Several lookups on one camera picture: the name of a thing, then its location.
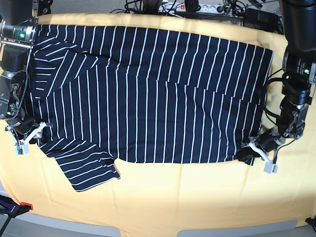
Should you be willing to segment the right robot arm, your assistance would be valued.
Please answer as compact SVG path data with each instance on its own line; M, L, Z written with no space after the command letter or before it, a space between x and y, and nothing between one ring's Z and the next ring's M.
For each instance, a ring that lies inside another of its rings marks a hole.
M40 139L47 123L37 123L22 108L30 85L29 63L38 28L38 16L50 10L49 0L0 2L0 118L7 123L15 146Z

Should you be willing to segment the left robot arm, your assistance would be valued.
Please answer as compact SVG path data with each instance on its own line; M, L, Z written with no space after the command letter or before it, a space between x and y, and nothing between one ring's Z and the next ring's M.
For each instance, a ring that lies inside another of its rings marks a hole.
M237 153L237 160L250 163L261 157L276 166L277 155L286 139L298 140L303 135L308 107L312 103L311 87L316 83L316 2L314 0L281 0L283 33L288 41L280 78L272 78L264 85L261 96L268 118L276 119L275 126L250 140ZM280 115L267 108L267 90L272 82L282 82L283 100Z

